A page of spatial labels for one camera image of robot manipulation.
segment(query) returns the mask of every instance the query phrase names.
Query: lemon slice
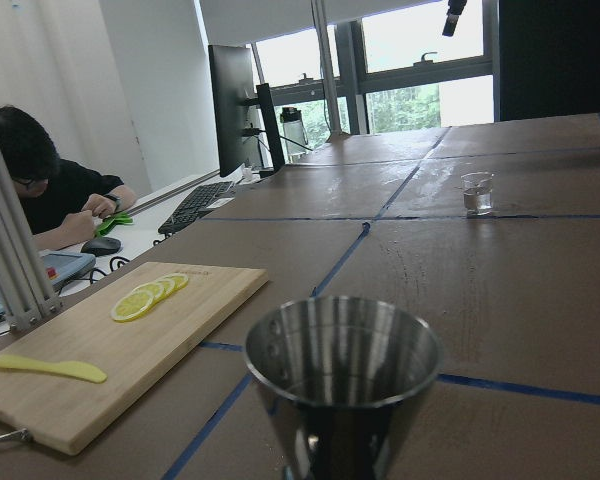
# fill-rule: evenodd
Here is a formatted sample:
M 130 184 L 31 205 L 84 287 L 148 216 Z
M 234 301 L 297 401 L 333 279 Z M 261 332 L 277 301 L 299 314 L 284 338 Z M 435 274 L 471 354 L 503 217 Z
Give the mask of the lemon slice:
M 173 292 L 176 291 L 176 282 L 175 282 L 175 280 L 172 280 L 171 278 L 160 277 L 157 280 L 155 280 L 155 282 L 161 283 L 162 286 L 164 287 L 164 296 L 162 297 L 161 300 L 164 300 L 165 298 L 167 298 L 169 295 L 171 295 Z
M 116 322 L 130 322 L 144 315 L 154 301 L 153 293 L 149 290 L 134 290 L 118 300 L 111 309 L 111 318 Z
M 137 292 L 138 290 L 149 290 L 153 294 L 154 303 L 158 303 L 160 300 L 165 298 L 164 285 L 160 282 L 149 282 L 138 285 L 131 292 Z
M 180 290 L 187 283 L 189 283 L 189 275 L 187 275 L 186 273 L 180 273 L 180 272 L 167 273 L 166 275 L 163 275 L 162 277 L 160 277 L 158 280 L 163 279 L 163 278 L 170 278 L 171 280 L 176 282 L 176 290 Z

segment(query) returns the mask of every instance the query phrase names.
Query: glass of water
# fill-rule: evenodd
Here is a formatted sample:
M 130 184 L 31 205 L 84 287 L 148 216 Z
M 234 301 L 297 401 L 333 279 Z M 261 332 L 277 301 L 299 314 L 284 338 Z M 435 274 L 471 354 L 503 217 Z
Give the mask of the glass of water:
M 462 175 L 462 193 L 467 215 L 485 215 L 493 210 L 491 190 L 493 173 L 475 172 Z

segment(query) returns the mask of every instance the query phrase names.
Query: black mouse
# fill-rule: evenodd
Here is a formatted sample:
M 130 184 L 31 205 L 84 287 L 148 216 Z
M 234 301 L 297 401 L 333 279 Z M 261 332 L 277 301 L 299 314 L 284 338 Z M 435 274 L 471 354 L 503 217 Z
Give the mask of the black mouse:
M 117 238 L 95 237 L 85 242 L 80 250 L 82 253 L 91 253 L 96 257 L 111 255 L 120 251 L 121 243 Z

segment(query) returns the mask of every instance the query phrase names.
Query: water bottle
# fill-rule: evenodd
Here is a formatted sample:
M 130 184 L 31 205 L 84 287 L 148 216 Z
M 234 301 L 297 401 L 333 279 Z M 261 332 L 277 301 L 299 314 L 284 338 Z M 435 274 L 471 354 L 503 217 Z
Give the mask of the water bottle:
M 296 107 L 282 107 L 280 122 L 284 132 L 289 163 L 293 163 L 305 154 L 307 136 L 302 123 L 302 111 Z

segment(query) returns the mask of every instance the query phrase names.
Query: yellow plastic knife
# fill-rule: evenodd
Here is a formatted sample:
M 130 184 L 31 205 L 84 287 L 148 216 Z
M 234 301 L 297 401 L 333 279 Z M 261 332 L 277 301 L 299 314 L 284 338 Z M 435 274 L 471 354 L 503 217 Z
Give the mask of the yellow plastic knife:
M 65 362 L 43 362 L 21 355 L 0 355 L 0 368 L 28 370 L 31 372 L 54 373 L 67 377 L 79 378 L 93 383 L 102 383 L 107 374 L 95 365 L 86 362 L 69 360 Z

